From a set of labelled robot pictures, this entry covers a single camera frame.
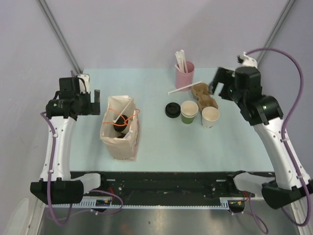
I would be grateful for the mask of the white straw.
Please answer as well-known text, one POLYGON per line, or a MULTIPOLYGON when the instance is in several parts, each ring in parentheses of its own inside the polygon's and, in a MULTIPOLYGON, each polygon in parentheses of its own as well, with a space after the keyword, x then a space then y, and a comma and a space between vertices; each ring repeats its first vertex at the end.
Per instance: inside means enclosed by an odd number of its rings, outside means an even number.
POLYGON ((133 101, 134 98, 131 98, 128 103, 126 104, 126 106, 123 108, 123 110, 120 112, 120 114, 117 116, 117 118, 113 121, 114 124, 117 123, 117 121, 119 120, 119 118, 123 115, 123 113, 125 112, 125 110, 128 108, 128 106, 130 105, 130 103, 133 101))

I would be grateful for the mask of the brown paper takeout bag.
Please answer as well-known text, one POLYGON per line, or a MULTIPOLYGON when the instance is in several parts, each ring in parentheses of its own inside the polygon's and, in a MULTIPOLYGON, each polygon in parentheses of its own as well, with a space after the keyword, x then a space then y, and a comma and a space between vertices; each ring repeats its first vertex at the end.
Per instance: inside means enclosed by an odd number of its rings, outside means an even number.
POLYGON ((138 151, 140 124, 140 110, 136 107, 134 100, 130 103, 123 115, 131 121, 129 130, 133 133, 126 139, 117 138, 121 133, 114 130, 114 120, 126 106, 131 97, 127 95, 110 96, 108 108, 104 114, 100 129, 100 139, 106 145, 111 156, 119 161, 135 161, 138 151))

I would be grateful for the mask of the black coffee cup lid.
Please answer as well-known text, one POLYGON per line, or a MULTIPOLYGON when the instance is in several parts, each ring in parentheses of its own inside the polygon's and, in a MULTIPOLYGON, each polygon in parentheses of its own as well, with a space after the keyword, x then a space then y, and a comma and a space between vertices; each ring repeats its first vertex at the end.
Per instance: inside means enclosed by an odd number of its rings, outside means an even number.
POLYGON ((117 138, 124 139, 126 137, 126 134, 121 133, 117 138))

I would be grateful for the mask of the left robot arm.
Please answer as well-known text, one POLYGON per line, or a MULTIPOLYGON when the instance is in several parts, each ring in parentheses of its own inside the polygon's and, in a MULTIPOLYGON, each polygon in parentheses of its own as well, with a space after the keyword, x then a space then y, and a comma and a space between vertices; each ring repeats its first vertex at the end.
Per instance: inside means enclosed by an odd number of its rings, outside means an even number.
POLYGON ((77 118, 100 115, 100 91, 94 91, 94 101, 91 101, 89 82, 88 74, 60 78, 59 90, 42 113, 49 126, 45 164, 39 181, 31 183, 30 191, 46 205, 78 204, 91 190, 99 196, 108 190, 108 183, 99 173, 71 178, 69 169, 77 118))

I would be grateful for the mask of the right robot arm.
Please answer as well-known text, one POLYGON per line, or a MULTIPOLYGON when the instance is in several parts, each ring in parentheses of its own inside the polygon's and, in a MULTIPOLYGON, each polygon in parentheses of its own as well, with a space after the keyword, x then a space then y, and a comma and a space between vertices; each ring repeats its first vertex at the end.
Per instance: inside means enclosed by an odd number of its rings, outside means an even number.
POLYGON ((313 192, 313 181, 301 167, 304 184, 296 173, 295 166, 285 144, 287 132, 282 130, 283 112, 278 101, 262 93, 261 73, 255 67, 238 67, 229 70, 219 67, 209 88, 214 94, 219 83, 223 84, 219 96, 233 101, 243 118, 259 135, 274 169, 274 177, 264 177, 246 171, 229 175, 225 190, 230 196, 242 191, 261 195, 272 209, 280 209, 313 192))

